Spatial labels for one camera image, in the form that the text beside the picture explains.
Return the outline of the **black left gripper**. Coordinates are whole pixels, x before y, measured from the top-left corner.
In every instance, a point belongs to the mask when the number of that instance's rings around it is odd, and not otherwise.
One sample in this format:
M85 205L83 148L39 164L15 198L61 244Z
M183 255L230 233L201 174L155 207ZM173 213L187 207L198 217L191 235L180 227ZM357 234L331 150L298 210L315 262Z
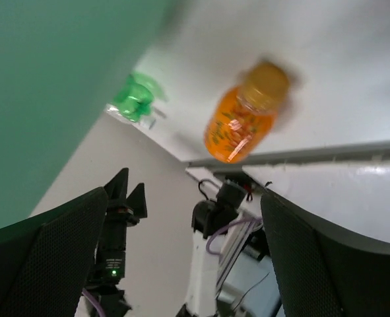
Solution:
M86 287L118 285L125 277L127 228L148 217L145 184L139 183L127 197L129 169L122 168L105 186L109 207L86 278Z

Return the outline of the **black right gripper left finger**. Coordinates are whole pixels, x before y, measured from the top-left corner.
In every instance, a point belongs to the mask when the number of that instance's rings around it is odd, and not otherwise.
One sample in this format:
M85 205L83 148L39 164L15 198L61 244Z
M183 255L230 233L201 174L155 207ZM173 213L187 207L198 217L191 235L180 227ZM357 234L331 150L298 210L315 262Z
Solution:
M0 229L0 316L74 316L107 204L96 188Z

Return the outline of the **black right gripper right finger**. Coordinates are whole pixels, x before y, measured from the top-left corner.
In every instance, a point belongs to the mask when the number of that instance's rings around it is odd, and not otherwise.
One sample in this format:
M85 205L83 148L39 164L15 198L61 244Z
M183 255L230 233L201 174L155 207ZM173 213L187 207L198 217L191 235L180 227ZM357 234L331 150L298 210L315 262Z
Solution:
M269 188L261 213L286 316L390 316L390 243L314 215Z

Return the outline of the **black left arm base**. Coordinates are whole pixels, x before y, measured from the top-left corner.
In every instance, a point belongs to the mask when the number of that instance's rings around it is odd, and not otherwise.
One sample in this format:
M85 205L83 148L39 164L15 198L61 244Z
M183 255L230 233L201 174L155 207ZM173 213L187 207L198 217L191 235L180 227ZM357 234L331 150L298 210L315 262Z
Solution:
M258 203L257 195L248 194L225 232L216 298L219 316L283 315Z

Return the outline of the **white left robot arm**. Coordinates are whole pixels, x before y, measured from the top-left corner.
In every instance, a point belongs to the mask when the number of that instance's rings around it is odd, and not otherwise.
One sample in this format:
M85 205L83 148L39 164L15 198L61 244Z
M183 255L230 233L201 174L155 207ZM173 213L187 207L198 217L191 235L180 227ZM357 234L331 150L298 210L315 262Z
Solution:
M90 316L125 316L131 305L119 282L125 277L127 229L147 216L145 185L129 193L128 168L121 169L105 186L108 206L83 297L92 305ZM226 178L215 199L205 197L192 212L193 249L189 286L178 316L217 316L216 284L220 252L237 210L250 195L249 185Z

